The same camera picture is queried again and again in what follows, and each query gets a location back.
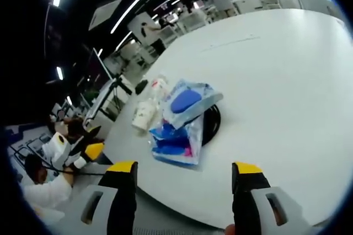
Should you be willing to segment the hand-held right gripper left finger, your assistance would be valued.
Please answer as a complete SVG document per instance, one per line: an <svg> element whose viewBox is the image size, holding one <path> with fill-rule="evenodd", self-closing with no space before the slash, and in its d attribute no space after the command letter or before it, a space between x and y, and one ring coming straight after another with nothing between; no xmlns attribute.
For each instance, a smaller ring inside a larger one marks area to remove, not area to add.
<svg viewBox="0 0 353 235"><path fill-rule="evenodd" d="M74 234L132 234L138 162L117 162L107 168L97 185L76 197Z"/></svg>

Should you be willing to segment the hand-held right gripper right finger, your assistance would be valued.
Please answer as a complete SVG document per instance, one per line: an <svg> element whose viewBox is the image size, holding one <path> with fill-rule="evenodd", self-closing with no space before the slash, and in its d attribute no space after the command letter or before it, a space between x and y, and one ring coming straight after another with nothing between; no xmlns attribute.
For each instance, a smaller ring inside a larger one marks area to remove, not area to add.
<svg viewBox="0 0 353 235"><path fill-rule="evenodd" d="M236 234L310 234L301 206L253 164L232 163Z"/></svg>

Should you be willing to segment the person's left hand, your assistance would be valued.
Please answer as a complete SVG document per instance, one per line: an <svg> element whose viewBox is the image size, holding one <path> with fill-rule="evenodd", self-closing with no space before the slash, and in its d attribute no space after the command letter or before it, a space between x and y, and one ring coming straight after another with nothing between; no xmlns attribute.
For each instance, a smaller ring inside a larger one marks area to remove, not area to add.
<svg viewBox="0 0 353 235"><path fill-rule="evenodd" d="M68 167L65 167L62 175L64 177L64 179L66 180L66 182L69 183L69 185L73 185L74 183L74 178L75 178L75 170L74 170L74 166L72 164L70 164Z"/></svg>

